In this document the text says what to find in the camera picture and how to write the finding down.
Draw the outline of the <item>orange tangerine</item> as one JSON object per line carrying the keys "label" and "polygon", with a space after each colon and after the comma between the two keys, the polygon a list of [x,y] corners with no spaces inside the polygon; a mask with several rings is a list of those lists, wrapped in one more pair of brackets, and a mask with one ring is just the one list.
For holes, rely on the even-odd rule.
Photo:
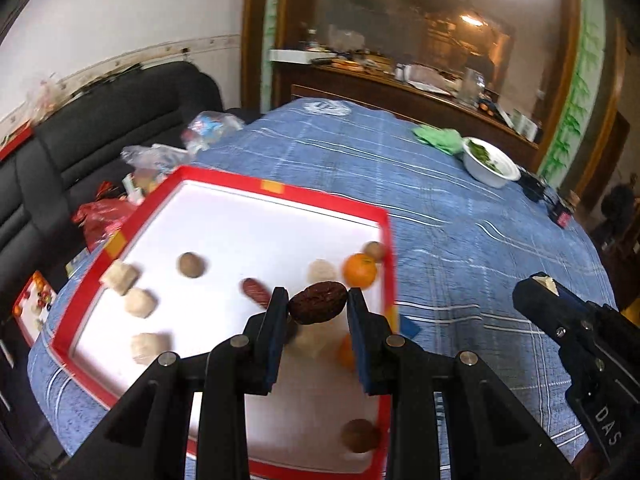
{"label": "orange tangerine", "polygon": [[342,273],[349,287],[369,288],[378,277],[376,261],[363,252],[349,256],[343,263]]}
{"label": "orange tangerine", "polygon": [[346,334],[337,347],[336,353],[337,363],[345,370],[353,372],[356,370],[356,358],[354,350],[352,350],[352,337]]}

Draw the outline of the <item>dark red date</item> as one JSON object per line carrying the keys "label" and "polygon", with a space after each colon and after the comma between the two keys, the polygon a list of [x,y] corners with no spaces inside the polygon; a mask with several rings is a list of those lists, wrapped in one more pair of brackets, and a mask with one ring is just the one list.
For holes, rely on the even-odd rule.
{"label": "dark red date", "polygon": [[262,282],[254,278],[246,278],[241,283],[241,289],[245,296],[254,301],[255,304],[267,309],[270,305],[271,292],[262,284]]}

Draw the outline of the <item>brown longan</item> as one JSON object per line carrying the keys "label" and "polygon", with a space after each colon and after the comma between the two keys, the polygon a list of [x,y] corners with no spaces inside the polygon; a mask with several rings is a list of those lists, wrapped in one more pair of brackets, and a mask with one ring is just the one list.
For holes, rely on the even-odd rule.
{"label": "brown longan", "polygon": [[205,261],[193,252],[185,252],[178,258],[178,271],[186,278],[199,278],[205,270]]}

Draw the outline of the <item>dark brown round fruit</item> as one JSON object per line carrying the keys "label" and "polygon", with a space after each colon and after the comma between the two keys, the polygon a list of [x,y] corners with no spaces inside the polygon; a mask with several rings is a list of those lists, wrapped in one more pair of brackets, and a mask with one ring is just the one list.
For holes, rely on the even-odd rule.
{"label": "dark brown round fruit", "polygon": [[381,431],[370,420],[352,419],[341,430],[341,442],[349,452],[363,454],[375,450],[381,442]]}

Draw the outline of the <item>white cake piece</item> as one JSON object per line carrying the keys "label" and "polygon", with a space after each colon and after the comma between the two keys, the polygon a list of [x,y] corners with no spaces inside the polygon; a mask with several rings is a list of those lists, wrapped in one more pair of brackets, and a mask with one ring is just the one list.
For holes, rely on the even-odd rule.
{"label": "white cake piece", "polygon": [[147,318],[156,306],[157,300],[148,290],[133,287],[125,295],[125,310],[136,318]]}

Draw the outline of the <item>small white cube cake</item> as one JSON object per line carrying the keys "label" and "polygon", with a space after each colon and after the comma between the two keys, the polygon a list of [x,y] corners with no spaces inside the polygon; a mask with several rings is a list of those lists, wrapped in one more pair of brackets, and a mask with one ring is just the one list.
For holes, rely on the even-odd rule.
{"label": "small white cube cake", "polygon": [[533,280],[555,296],[560,296],[555,280],[549,275],[534,275]]}

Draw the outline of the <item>beige cylinder cake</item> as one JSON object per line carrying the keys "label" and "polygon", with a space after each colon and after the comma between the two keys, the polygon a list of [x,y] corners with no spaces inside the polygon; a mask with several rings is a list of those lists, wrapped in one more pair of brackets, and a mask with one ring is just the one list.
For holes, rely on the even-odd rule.
{"label": "beige cylinder cake", "polygon": [[140,273],[135,266],[115,259],[100,277],[100,283],[119,296],[125,296],[134,286]]}

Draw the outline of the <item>red white tray box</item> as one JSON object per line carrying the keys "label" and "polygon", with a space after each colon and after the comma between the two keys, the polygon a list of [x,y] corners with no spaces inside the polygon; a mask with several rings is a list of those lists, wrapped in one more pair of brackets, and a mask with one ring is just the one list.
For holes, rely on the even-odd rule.
{"label": "red white tray box", "polygon": [[[173,172],[96,254],[70,298],[52,350],[78,385],[112,406],[142,374],[134,337],[157,334],[188,358],[242,332],[259,310],[241,283],[254,278],[290,294],[307,285],[311,263],[341,266],[370,242],[389,243],[380,207],[279,182],[183,166]],[[199,255],[199,278],[178,271],[185,252]],[[157,300],[147,318],[125,310],[125,296],[100,283],[113,260],[135,266],[134,286]],[[347,334],[344,316],[316,328],[308,356],[289,344],[269,396],[245,400],[250,472],[269,479],[378,479],[384,448],[364,454],[341,444],[342,427],[365,418],[390,426],[390,400],[365,394],[357,376],[337,363]]]}

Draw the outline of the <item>black electronic device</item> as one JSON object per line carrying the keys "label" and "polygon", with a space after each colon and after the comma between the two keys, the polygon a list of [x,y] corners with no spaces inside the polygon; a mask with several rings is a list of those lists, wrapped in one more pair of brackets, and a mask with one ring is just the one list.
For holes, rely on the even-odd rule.
{"label": "black electronic device", "polygon": [[546,198],[548,184],[544,178],[533,174],[526,169],[521,169],[521,177],[518,185],[522,188],[524,195],[534,203],[538,203]]}

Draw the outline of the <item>white bowl with greens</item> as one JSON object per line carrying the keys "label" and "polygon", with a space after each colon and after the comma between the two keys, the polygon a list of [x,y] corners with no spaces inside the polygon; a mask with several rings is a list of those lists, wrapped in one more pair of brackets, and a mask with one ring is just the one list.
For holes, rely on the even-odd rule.
{"label": "white bowl with greens", "polygon": [[520,180],[521,171],[510,157],[487,141],[466,136],[462,139],[462,162],[477,181],[491,188],[504,188]]}

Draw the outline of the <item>red plastic bag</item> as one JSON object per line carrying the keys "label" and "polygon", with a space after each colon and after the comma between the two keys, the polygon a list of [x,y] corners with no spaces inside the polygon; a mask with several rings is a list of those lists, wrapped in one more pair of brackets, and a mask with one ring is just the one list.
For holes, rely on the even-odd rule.
{"label": "red plastic bag", "polygon": [[81,228],[89,252],[111,237],[129,219],[137,206],[130,203],[121,184],[103,181],[92,202],[81,204],[72,217]]}

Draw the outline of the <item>green cloth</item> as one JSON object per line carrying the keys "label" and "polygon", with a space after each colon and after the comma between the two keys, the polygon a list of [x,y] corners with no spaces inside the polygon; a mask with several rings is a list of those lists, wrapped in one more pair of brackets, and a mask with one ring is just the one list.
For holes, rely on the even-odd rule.
{"label": "green cloth", "polygon": [[420,142],[450,156],[456,156],[463,151],[462,136],[456,129],[420,125],[414,127],[412,132]]}

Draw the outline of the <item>clear plastic bag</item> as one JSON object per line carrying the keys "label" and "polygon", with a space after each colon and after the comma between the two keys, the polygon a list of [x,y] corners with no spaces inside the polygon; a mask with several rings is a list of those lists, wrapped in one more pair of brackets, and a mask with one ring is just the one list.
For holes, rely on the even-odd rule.
{"label": "clear plastic bag", "polygon": [[120,157],[135,170],[151,170],[160,174],[170,174],[193,160],[193,155],[187,150],[165,144],[127,145],[120,151]]}

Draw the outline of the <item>black sofa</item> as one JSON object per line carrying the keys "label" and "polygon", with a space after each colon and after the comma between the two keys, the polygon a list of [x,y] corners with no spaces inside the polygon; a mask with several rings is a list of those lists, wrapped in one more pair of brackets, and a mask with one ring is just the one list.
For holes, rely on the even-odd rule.
{"label": "black sofa", "polygon": [[1,163],[2,315],[34,272],[55,289],[65,284],[66,263],[85,244],[73,215],[102,183],[130,173],[122,149],[178,148],[204,110],[226,110],[216,81],[191,63],[172,62],[127,70],[35,126]]}

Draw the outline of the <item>wooden sideboard cabinet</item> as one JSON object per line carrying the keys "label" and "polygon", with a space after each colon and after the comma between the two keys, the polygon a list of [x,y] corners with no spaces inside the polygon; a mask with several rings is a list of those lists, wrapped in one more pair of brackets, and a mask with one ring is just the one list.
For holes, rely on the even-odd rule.
{"label": "wooden sideboard cabinet", "polygon": [[537,170],[579,22],[579,0],[244,0],[241,101],[346,99],[494,142]]}

